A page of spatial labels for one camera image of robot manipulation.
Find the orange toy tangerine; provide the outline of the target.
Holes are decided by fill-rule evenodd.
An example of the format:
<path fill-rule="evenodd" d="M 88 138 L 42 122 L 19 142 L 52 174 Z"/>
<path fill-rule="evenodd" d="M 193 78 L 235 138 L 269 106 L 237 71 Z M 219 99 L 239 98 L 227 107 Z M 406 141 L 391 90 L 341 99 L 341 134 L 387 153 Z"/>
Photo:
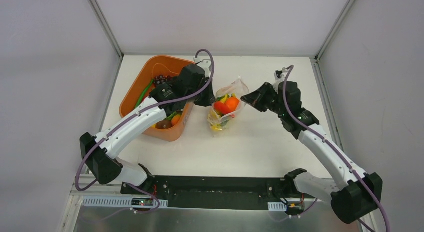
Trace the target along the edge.
<path fill-rule="evenodd" d="M 234 112 L 237 110 L 237 107 L 240 103 L 240 100 L 236 97 L 230 97 L 225 101 L 225 105 L 228 107 L 229 112 Z"/>

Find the clear zip top bag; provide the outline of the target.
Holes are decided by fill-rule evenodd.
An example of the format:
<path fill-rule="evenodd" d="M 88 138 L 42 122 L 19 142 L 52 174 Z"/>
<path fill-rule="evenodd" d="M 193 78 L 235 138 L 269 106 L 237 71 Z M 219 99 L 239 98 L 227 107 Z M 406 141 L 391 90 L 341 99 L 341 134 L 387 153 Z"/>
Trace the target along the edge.
<path fill-rule="evenodd" d="M 248 93 L 249 88 L 241 76 L 216 92 L 215 102 L 207 114 L 207 122 L 214 133 L 224 131 L 230 127 L 232 121 L 246 105 L 245 102 L 241 101 L 241 97 Z"/>

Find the red toy pepper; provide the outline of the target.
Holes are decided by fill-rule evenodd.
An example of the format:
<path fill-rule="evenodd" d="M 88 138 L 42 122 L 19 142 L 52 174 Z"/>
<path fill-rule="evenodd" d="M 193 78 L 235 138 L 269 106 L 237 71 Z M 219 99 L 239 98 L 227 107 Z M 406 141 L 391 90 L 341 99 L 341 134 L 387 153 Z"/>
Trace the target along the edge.
<path fill-rule="evenodd" d="M 215 102 L 214 105 L 213 105 L 213 108 L 217 113 L 219 113 L 221 115 L 227 115 L 227 114 L 231 113 L 231 112 L 229 112 L 228 107 L 220 101 Z"/>

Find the yellow banana bunch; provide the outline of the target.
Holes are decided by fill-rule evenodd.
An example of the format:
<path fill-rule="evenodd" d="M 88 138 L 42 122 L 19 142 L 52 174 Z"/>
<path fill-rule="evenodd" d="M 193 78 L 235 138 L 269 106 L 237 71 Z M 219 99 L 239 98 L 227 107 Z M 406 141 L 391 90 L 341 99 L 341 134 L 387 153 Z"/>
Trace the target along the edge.
<path fill-rule="evenodd" d="M 210 124 L 210 128 L 213 130 L 213 131 L 223 131 L 223 130 L 225 130 L 226 129 L 226 126 L 225 125 L 223 125 L 222 123 L 218 123 L 218 124 L 216 124 L 216 123 L 213 123 L 213 124 Z"/>

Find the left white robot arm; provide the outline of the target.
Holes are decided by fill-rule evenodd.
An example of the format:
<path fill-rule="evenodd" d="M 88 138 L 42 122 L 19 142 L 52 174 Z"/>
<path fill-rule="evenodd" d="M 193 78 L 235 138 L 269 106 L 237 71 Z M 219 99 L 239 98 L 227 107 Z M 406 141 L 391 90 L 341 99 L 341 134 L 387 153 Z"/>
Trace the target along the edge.
<path fill-rule="evenodd" d="M 147 170 L 119 158 L 121 151 L 136 137 L 188 103 L 208 107 L 214 102 L 214 66 L 198 62 L 185 66 L 170 81 L 157 85 L 144 101 L 115 125 L 91 135 L 81 135 L 82 163 L 95 176 L 95 182 L 107 184 L 113 180 L 133 184 L 140 194 L 152 190 L 153 182 Z"/>

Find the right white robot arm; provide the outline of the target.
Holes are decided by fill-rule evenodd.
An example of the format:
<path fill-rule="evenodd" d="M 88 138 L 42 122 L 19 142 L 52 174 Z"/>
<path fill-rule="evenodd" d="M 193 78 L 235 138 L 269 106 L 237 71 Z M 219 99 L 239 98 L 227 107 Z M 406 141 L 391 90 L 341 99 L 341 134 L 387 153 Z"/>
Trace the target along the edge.
<path fill-rule="evenodd" d="M 306 193 L 329 202 L 337 217 L 350 224 L 376 210 L 382 197 L 383 180 L 353 162 L 326 134 L 319 120 L 302 106 L 296 82 L 266 82 L 241 100 L 260 112 L 278 115 L 283 127 L 304 144 L 324 165 L 332 181 L 298 168 L 286 175 L 284 192 L 290 197 Z"/>

